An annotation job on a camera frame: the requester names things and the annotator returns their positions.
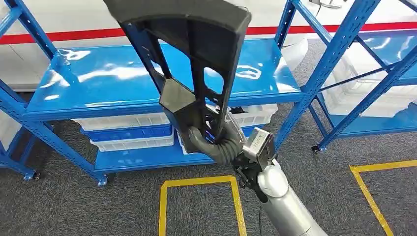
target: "black plastic object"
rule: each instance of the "black plastic object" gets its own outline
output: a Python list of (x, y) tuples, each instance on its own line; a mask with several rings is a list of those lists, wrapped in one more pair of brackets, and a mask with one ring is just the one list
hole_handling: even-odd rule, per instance
[[(187, 133), (199, 129), (213, 143), (223, 137), (224, 116), (235, 78), (240, 49), (251, 15), (223, 0), (104, 0), (151, 75), (159, 103), (180, 132), (188, 152), (197, 150)], [(191, 62), (194, 91), (174, 78), (158, 39), (174, 46)], [(161, 66), (157, 72), (152, 61)], [(204, 82), (204, 68), (223, 78), (217, 94)], [(217, 108), (206, 106), (206, 99)]]

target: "yellow floor marking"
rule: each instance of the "yellow floor marking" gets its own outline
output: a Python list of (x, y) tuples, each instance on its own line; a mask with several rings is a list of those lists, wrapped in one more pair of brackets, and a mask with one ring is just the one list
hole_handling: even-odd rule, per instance
[(243, 218), (242, 205), (240, 203), (238, 182), (236, 181), (236, 178), (234, 176), (189, 178), (189, 179), (165, 181), (161, 187), (161, 200), (159, 203), (159, 236), (166, 235), (168, 187), (179, 187), (179, 186), (210, 184), (210, 183), (224, 183), (224, 182), (230, 182), (232, 186), (232, 196), (233, 196), (233, 202), (235, 204), (236, 218), (238, 220), (239, 235), (246, 236), (246, 226), (245, 226), (245, 220)]
[(392, 232), (391, 228), (389, 227), (387, 221), (385, 220), (384, 216), (382, 215), (381, 211), (379, 210), (378, 206), (376, 205), (374, 199), (372, 198), (371, 193), (369, 192), (368, 188), (366, 187), (365, 183), (363, 182), (362, 177), (360, 177), (361, 172), (370, 172), (370, 171), (383, 171), (383, 170), (390, 170), (396, 168), (404, 168), (404, 167), (413, 167), (417, 166), (417, 160), (412, 161), (399, 161), (399, 162), (391, 162), (391, 163), (382, 163), (382, 164), (374, 164), (374, 165), (364, 165), (364, 166), (349, 166), (353, 176), (355, 177), (362, 193), (364, 194), (366, 200), (369, 203), (372, 211), (375, 214), (375, 217), (381, 224), (382, 228), (384, 229), (387, 236), (393, 236), (394, 233)]

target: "cable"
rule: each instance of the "cable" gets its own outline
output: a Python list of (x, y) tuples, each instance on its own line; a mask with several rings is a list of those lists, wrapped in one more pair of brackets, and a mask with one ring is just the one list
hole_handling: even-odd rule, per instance
[(261, 216), (262, 216), (262, 203), (259, 205), (259, 235), (260, 236), (262, 236)]

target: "white container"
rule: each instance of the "white container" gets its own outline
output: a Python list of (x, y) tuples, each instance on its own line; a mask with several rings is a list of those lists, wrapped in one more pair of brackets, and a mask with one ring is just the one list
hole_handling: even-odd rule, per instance
[(10, 143), (19, 132), (22, 125), (16, 122), (8, 114), (0, 111), (0, 141), (3, 144), (4, 150), (8, 150)]
[[(358, 43), (352, 44), (335, 66), (323, 87), (379, 68), (379, 64)], [(387, 75), (381, 71), (322, 92), (326, 108), (332, 115), (348, 115), (367, 94)], [(417, 86), (392, 87), (382, 94), (361, 115), (365, 117), (394, 117), (417, 98)]]
[[(242, 108), (247, 113), (234, 114), (234, 117), (238, 121), (239, 125), (242, 127), (269, 123), (271, 120), (271, 116), (276, 111), (278, 111), (278, 107), (276, 104), (247, 106)], [(73, 121), (79, 123), (85, 131), (119, 129), (170, 123), (167, 116), (164, 113), (82, 118), (73, 119)]]
[(163, 112), (128, 116), (82, 118), (73, 119), (73, 121), (79, 123), (85, 131), (169, 124), (169, 120)]
[(174, 130), (170, 136), (164, 137), (152, 137), (152, 138), (140, 138), (140, 139), (123, 139), (123, 140), (111, 140), (90, 143), (96, 145), (100, 151), (118, 151), (129, 150), (139, 148), (156, 148), (164, 146), (174, 145)]
[[(340, 72), (347, 71), (347, 73), (345, 72), (339, 75), (336, 72), (334, 73), (334, 77), (337, 82), (340, 82), (380, 67), (381, 66), (377, 63), (377, 61), (359, 43), (353, 43), (350, 48), (346, 50), (345, 56), (335, 67), (335, 70)], [(346, 93), (368, 94), (382, 79), (385, 78), (385, 76), (387, 76), (387, 72), (380, 71), (378, 73), (343, 84), (342, 88)], [(413, 99), (410, 102), (412, 102), (417, 98), (417, 85), (395, 86), (390, 88), (383, 95), (395, 95), (404, 98), (411, 97)]]
[(241, 127), (253, 126), (259, 124), (268, 124), (271, 122), (271, 117), (278, 111), (276, 104), (256, 105), (242, 107), (246, 113), (233, 114), (238, 124)]

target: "blue plastic bin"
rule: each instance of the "blue plastic bin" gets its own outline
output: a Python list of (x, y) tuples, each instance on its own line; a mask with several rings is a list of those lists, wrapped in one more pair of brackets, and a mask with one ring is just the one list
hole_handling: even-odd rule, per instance
[(170, 124), (165, 124), (93, 131), (85, 131), (81, 128), (80, 131), (81, 133), (89, 136), (92, 141), (100, 142), (170, 136), (172, 134), (172, 126)]

